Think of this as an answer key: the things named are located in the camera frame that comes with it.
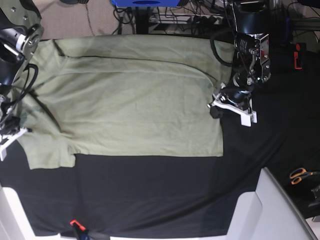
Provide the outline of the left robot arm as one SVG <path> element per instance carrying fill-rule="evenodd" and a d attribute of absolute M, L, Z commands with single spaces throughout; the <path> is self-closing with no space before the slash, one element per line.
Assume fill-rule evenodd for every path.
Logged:
<path fill-rule="evenodd" d="M 252 93 L 255 86 L 267 82 L 271 77 L 269 57 L 269 3 L 266 0 L 225 0 L 223 9 L 228 28 L 214 33 L 210 46 L 215 58 L 231 68 L 229 81 L 222 82 L 213 101 L 213 118 L 222 117 L 223 110 L 240 116 L 243 126 L 251 127 L 258 122 L 253 110 Z M 216 47 L 216 38 L 231 33 L 234 37 L 235 54 L 232 62 L 223 60 Z"/>

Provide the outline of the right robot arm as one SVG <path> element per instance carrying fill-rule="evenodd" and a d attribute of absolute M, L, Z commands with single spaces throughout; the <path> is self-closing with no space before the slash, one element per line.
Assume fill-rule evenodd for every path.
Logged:
<path fill-rule="evenodd" d="M 17 104 L 31 90 L 39 68 L 31 59 L 43 36 L 41 14 L 32 0 L 2 0 L 0 2 L 0 159 L 7 156 L 7 148 L 29 131 L 21 126 L 13 112 Z M 34 70 L 27 78 L 16 99 L 8 96 L 22 73 Z"/>

